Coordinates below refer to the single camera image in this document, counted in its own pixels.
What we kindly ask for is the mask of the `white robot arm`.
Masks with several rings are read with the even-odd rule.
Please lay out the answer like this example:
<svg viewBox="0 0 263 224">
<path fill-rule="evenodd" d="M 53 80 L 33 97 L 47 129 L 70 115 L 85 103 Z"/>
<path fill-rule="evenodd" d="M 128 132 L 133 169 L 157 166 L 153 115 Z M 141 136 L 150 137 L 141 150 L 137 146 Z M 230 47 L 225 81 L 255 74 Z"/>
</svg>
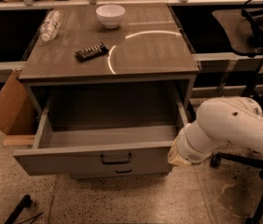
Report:
<svg viewBox="0 0 263 224">
<path fill-rule="evenodd" d="M 223 97 L 203 102 L 196 119 L 174 139 L 167 159 L 173 165 L 189 166 L 202 162 L 228 143 L 263 155 L 263 112 L 255 100 Z"/>
</svg>

